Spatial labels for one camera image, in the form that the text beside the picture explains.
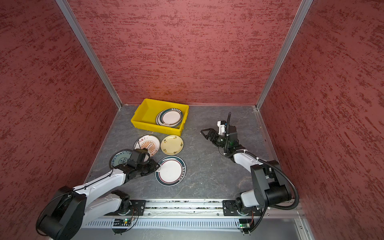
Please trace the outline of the white plate green rim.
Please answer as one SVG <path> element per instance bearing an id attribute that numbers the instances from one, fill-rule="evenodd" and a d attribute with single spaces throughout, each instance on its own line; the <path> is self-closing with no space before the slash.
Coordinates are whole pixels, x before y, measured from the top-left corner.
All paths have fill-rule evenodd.
<path id="1" fill-rule="evenodd" d="M 155 171 L 156 180 L 163 186 L 179 184 L 185 177 L 186 164 L 177 156 L 168 156 L 159 161 L 160 167 Z"/>
<path id="2" fill-rule="evenodd" d="M 166 109 L 157 116 L 157 124 L 160 126 L 177 127 L 183 120 L 183 113 L 176 108 Z"/>

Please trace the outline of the cream plate small motifs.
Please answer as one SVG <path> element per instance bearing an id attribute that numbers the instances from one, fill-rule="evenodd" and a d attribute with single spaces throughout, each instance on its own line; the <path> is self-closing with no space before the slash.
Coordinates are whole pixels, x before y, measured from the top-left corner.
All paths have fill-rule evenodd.
<path id="1" fill-rule="evenodd" d="M 161 141 L 161 150 L 166 155 L 177 155 L 183 147 L 183 139 L 176 135 L 167 136 Z"/>

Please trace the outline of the white plate green quatrefoil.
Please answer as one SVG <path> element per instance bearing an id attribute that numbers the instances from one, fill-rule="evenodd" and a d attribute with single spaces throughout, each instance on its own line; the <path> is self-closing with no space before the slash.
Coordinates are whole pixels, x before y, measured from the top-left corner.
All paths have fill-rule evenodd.
<path id="1" fill-rule="evenodd" d="M 157 124 L 164 127 L 176 127 L 180 120 L 182 119 L 182 115 L 176 111 L 170 111 L 167 113 L 160 113 L 157 117 Z"/>

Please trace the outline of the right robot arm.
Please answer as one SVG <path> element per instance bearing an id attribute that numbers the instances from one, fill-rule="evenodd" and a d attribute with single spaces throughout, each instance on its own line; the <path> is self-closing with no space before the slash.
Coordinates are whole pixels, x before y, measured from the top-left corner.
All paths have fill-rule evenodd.
<path id="1" fill-rule="evenodd" d="M 201 130 L 205 139 L 224 150 L 223 156 L 244 167 L 251 173 L 253 188 L 243 192 L 235 200 L 235 209 L 247 215 L 255 208 L 292 210 L 299 204 L 299 195 L 292 181 L 282 172 L 276 161 L 265 161 L 240 145 L 237 129 L 227 124 L 219 131 Z"/>

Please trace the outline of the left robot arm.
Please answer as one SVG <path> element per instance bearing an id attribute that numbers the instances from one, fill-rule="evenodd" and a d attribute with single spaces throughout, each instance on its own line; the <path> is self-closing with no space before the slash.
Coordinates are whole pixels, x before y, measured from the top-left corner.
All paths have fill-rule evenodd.
<path id="1" fill-rule="evenodd" d="M 160 168 L 147 149 L 123 149 L 109 162 L 110 170 L 83 185 L 60 188 L 40 213 L 36 232 L 53 240 L 70 240 L 89 222 L 109 213 L 133 218 L 139 209 L 117 188 Z"/>

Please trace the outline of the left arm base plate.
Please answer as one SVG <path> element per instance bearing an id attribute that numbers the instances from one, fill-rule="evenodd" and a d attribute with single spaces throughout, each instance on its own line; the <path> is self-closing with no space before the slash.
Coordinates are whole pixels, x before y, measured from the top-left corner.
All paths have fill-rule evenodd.
<path id="1" fill-rule="evenodd" d="M 146 203 L 146 200 L 122 200 L 117 213 L 120 216 L 142 216 Z"/>

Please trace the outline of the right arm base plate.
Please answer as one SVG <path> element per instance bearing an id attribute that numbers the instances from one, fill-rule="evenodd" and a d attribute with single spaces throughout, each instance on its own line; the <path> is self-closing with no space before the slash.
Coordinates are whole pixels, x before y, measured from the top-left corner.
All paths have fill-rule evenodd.
<path id="1" fill-rule="evenodd" d="M 243 216 L 243 217 L 251 217 L 251 216 L 261 216 L 262 210 L 257 207 L 242 209 L 237 205 L 236 200 L 223 200 L 223 214 L 226 217 L 234 217 L 234 216 Z"/>

